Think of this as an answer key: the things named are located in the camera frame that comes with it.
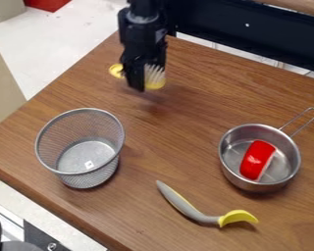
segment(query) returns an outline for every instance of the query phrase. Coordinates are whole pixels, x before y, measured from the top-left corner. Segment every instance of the red box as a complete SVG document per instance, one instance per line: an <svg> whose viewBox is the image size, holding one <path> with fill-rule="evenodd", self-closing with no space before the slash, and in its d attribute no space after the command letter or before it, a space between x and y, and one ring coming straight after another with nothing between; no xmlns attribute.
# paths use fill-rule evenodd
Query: red box
<svg viewBox="0 0 314 251"><path fill-rule="evenodd" d="M25 0L27 6L48 12L56 12L71 0Z"/></svg>

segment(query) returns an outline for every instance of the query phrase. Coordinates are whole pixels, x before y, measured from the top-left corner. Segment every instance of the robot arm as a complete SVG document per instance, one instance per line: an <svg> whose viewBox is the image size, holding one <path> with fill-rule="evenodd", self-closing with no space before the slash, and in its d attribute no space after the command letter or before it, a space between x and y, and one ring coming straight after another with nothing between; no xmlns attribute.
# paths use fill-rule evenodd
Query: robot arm
<svg viewBox="0 0 314 251"><path fill-rule="evenodd" d="M148 71L166 63L166 15L160 0L130 0L118 14L124 75L130 87L144 91Z"/></svg>

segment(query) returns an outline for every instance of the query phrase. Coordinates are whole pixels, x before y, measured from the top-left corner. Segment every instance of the small pan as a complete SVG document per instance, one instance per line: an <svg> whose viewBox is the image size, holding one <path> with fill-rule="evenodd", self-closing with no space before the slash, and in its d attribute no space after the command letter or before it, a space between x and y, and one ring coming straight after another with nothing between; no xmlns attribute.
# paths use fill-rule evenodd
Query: small pan
<svg viewBox="0 0 314 251"><path fill-rule="evenodd" d="M271 192L285 186L299 171L300 152L292 138L314 121L314 117L288 136L283 129L304 114L314 111L308 108L281 128L269 125L246 124L227 131L219 144L219 156L223 173L235 186L251 192ZM254 140L264 140L276 147L269 168L260 180L254 181L242 176L239 167L245 152Z"/></svg>

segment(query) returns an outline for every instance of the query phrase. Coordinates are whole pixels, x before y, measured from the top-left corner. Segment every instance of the basket rim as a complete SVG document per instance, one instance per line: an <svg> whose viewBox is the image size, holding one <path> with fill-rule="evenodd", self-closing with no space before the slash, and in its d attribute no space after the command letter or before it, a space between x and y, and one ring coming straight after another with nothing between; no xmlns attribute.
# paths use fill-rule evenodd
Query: basket rim
<svg viewBox="0 0 314 251"><path fill-rule="evenodd" d="M120 147L119 149L114 153L113 157L111 157L107 162L103 163L101 166L98 166L98 167L95 167L93 169L90 169L90 170L85 170L85 171L81 171L81 172L76 172L76 173L70 173L70 172L62 172L62 171L58 171L58 170L55 170L51 167L49 167L46 163L44 163L40 156L39 156L39 142L42 138L42 136L44 135L44 133L47 131L48 128L51 127L51 125L55 124L57 121L71 115L71 114L76 114L76 113L81 113L81 112L86 112L86 111L94 111L94 112L99 112L101 114L106 114L108 116L110 116L113 120L115 120L118 125L120 126L120 130L122 132L122 140L121 140L121 144L120 144ZM77 108L77 109L73 109L73 110L70 110L70 111L67 111L65 113L62 113L56 117L54 117L53 119L51 119L49 122L47 122L43 128L39 131L39 133L37 134L37 137L34 141L34 151L35 151L35 155L38 159L38 161L40 162L40 164L45 167L46 169L48 169L49 171L51 171L52 173L55 173L57 175L65 175L65 176L76 176L76 175L86 175L86 174L89 174L89 173L93 173L99 169L102 169L103 167L107 166L108 164L110 164L112 161L115 160L115 158L117 158L125 144L125 140L126 140L126 132L125 132L125 129L124 129L124 126L122 125L122 123L120 122L120 120L115 116L113 115L112 113L110 112L107 112L105 110L101 110L101 109L97 109L97 108Z"/></svg>

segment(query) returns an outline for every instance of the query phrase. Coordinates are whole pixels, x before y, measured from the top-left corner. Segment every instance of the metal frame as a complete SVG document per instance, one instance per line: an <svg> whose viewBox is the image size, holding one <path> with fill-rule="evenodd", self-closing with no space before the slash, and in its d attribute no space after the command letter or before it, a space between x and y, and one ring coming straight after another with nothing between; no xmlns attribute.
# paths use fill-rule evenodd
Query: metal frame
<svg viewBox="0 0 314 251"><path fill-rule="evenodd" d="M249 0L165 0L169 31L314 71L314 17Z"/></svg>

